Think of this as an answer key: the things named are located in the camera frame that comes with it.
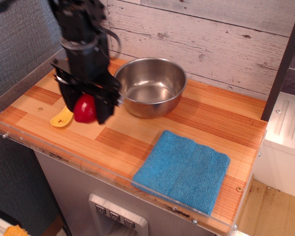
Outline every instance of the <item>red toy fruit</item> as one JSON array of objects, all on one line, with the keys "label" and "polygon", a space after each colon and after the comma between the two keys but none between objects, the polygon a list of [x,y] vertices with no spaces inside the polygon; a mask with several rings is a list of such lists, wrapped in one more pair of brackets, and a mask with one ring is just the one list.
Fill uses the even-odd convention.
[{"label": "red toy fruit", "polygon": [[76,102],[74,109],[74,119],[81,123],[91,123],[97,120],[94,97],[84,93]]}]

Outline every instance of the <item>blue towel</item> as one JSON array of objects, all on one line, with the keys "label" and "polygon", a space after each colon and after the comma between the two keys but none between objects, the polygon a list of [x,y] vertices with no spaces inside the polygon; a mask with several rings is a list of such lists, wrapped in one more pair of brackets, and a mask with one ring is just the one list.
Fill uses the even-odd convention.
[{"label": "blue towel", "polygon": [[133,185],[149,192],[135,184],[139,183],[211,215],[229,163],[225,154],[164,131],[134,175]]}]

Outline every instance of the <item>wooden plank wall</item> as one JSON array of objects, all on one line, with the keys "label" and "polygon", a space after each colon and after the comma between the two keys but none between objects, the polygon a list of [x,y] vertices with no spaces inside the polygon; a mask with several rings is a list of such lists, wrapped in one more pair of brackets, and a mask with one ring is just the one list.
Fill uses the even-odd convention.
[{"label": "wooden plank wall", "polygon": [[[120,58],[162,57],[190,79],[266,100],[295,0],[102,0]],[[112,40],[113,51],[118,44]]]}]

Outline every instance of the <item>stainless steel bowl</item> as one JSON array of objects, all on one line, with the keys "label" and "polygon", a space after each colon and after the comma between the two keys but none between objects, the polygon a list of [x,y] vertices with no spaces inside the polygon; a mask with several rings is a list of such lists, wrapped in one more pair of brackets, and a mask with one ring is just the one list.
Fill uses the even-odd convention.
[{"label": "stainless steel bowl", "polygon": [[115,73],[124,106],[142,118],[158,118],[171,112],[179,103],[187,85],[184,70],[161,58],[141,58],[121,66]]}]

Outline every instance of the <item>screw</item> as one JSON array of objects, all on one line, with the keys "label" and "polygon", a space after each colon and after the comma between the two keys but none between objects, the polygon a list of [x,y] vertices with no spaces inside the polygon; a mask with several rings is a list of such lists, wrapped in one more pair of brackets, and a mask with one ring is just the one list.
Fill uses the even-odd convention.
[{"label": "screw", "polygon": [[236,191],[239,192],[239,193],[242,192],[242,187],[237,187]]}]

